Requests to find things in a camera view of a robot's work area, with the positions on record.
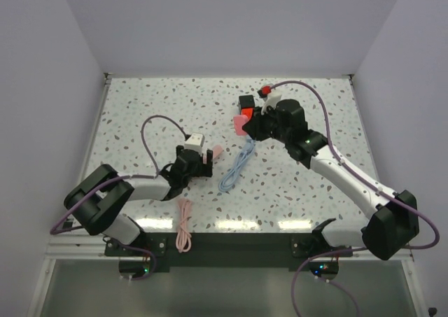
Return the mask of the pink plug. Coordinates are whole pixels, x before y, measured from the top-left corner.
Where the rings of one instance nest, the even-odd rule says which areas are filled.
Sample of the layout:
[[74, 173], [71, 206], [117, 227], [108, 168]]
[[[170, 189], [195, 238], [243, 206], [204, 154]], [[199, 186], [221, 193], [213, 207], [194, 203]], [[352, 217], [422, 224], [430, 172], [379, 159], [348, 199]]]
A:
[[246, 115], [235, 115], [233, 117], [234, 131], [237, 136], [246, 136], [243, 126], [249, 121]]

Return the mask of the black cube plug adapter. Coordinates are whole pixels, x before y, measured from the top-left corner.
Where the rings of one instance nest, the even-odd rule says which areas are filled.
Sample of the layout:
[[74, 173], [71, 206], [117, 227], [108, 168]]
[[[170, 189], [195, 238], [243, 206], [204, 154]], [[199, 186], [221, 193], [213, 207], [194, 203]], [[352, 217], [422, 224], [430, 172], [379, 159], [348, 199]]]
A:
[[239, 109], [245, 109], [245, 108], [254, 108], [255, 107], [255, 100], [253, 95], [247, 94], [247, 95], [241, 95], [238, 98], [238, 107]]

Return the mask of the pink power strip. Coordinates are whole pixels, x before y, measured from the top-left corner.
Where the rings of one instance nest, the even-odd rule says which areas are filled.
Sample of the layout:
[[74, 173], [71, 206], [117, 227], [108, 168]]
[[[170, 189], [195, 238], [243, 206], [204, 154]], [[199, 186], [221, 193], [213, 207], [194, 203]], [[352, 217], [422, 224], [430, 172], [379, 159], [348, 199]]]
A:
[[208, 152], [211, 151], [212, 152], [212, 156], [211, 156], [211, 161], [216, 160], [221, 153], [223, 152], [223, 149], [220, 145], [215, 145], [212, 149], [207, 149], [205, 154], [203, 154], [202, 158], [203, 158], [203, 163], [206, 164], [208, 162]]

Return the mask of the red cube plug adapter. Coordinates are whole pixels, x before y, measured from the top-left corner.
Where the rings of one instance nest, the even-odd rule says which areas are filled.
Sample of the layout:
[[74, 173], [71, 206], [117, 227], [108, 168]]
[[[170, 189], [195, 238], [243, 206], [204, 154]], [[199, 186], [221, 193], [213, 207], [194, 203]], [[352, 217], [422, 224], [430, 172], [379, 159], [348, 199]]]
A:
[[250, 120], [253, 116], [253, 108], [243, 108], [240, 114], [244, 115], [247, 120]]

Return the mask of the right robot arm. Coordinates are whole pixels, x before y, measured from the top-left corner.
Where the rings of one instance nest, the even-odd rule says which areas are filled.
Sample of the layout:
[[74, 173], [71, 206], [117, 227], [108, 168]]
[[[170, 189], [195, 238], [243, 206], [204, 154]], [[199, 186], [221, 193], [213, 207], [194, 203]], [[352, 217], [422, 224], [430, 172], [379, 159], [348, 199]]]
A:
[[417, 199], [409, 191], [382, 185], [330, 147], [328, 139], [308, 127], [305, 111], [294, 99], [276, 106], [251, 109], [233, 119], [238, 135], [255, 141], [275, 139], [291, 158], [329, 180], [365, 215], [368, 223], [357, 229], [336, 227], [312, 238], [314, 252], [327, 256], [336, 247], [365, 247], [381, 260], [390, 259], [419, 233]]

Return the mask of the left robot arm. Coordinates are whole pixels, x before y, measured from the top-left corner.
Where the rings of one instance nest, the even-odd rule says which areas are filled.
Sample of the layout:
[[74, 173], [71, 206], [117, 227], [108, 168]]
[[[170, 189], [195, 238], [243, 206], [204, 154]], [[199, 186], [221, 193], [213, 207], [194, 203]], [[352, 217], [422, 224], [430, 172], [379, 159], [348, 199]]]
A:
[[157, 176], [121, 176], [109, 164], [96, 168], [65, 198], [64, 207], [90, 235], [103, 234], [120, 242], [128, 255], [145, 247], [143, 229], [120, 214], [124, 205], [136, 200], [170, 201], [178, 197], [194, 178], [213, 176], [214, 159], [222, 148], [216, 146], [199, 154], [178, 146], [176, 159]]

